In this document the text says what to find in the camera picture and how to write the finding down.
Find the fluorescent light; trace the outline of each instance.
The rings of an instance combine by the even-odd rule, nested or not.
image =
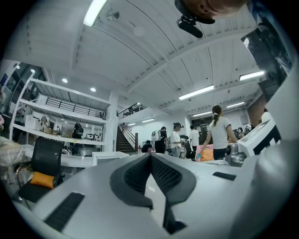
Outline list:
[[[155,120],[155,119],[148,119],[148,120],[142,121],[142,123],[149,122],[149,121],[152,121],[152,120]]]
[[[241,102],[241,103],[238,103],[238,104],[234,104],[234,105],[229,105],[227,108],[232,108],[232,107],[235,107],[235,106],[238,106],[238,105],[243,105],[245,102]]]
[[[193,115],[193,117],[197,117],[197,116],[205,115],[205,114],[211,114],[211,113],[212,113],[212,111],[205,112],[205,113],[200,113],[200,114],[195,114],[195,115]]]
[[[192,96],[194,96],[194,95],[198,95],[198,94],[201,94],[201,93],[210,91],[210,90],[212,90],[212,89],[214,89],[214,85],[209,86],[209,87],[204,88],[204,89],[201,89],[201,90],[199,90],[199,91],[195,91],[195,92],[192,92],[192,93],[183,95],[183,96],[179,97],[179,99],[180,99],[180,100],[187,99],[187,98],[192,97]]]
[[[241,76],[240,80],[247,80],[247,79],[250,79],[250,78],[253,78],[253,77],[259,77],[259,76],[262,76],[264,74],[265,74],[264,71],[259,71],[259,72],[256,72],[256,73],[251,73],[251,74]]]
[[[93,0],[86,13],[83,24],[91,27],[94,24],[95,20],[97,19],[98,15],[100,14],[100,11],[102,10],[106,2],[107,0]]]

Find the orange cushion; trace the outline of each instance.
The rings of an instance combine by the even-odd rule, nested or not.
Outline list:
[[[211,160],[214,160],[213,150],[212,149],[205,149],[202,152],[202,156],[201,156],[200,161],[202,162],[202,161],[211,161]]]
[[[39,172],[34,172],[33,178],[31,179],[30,183],[53,189],[54,188],[53,179],[54,179],[53,176],[49,176],[49,175],[42,174]]]

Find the dark pants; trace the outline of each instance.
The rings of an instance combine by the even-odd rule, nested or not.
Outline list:
[[[19,121],[15,121],[14,122],[16,125],[20,125],[20,126],[23,126],[23,124]],[[13,131],[13,141],[14,142],[17,142],[19,140],[19,137],[20,137],[20,134],[22,133],[23,131],[20,130],[20,129],[17,129],[17,128],[14,128],[14,131]]]
[[[213,155],[214,155],[214,160],[221,160],[225,157],[226,153],[226,148],[223,149],[214,149],[213,150]]]

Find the white shelf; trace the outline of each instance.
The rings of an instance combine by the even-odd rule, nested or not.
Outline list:
[[[108,121],[103,120],[101,118],[97,118],[86,114],[80,114],[77,112],[72,112],[72,111],[68,111],[68,110],[64,110],[64,109],[60,109],[48,105],[39,105],[37,103],[27,101],[24,99],[20,99],[20,102],[30,106],[32,110],[34,110],[35,112],[47,114],[49,116],[54,116],[54,117],[63,118],[63,119],[76,121],[76,122],[84,122],[93,125],[103,125],[108,123]]]
[[[31,134],[35,134],[35,135],[39,135],[41,137],[52,139],[52,140],[58,140],[58,141],[64,141],[64,142],[70,142],[70,143],[77,143],[77,144],[105,145],[104,142],[90,141],[90,140],[79,140],[79,139],[61,137],[59,135],[47,134],[47,133],[44,133],[43,131],[38,131],[38,130],[31,129],[31,128],[28,128],[28,127],[20,126],[20,125],[17,125],[17,124],[13,124],[13,127],[18,128],[22,131],[25,131],[25,132],[28,132],[28,133],[31,133]]]
[[[74,91],[69,88],[49,82],[44,82],[33,78],[30,78],[30,81],[34,83],[39,92],[44,96],[65,100],[74,104],[83,105],[99,110],[106,110],[107,107],[112,104],[110,101]]]
[[[32,158],[34,147],[32,145],[24,145],[25,156]],[[89,168],[95,166],[93,157],[82,157],[73,155],[61,155],[61,166],[73,168]]]

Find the staircase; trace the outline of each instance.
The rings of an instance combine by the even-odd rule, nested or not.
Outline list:
[[[116,151],[121,151],[126,154],[135,152],[134,148],[130,145],[119,127],[117,127]]]

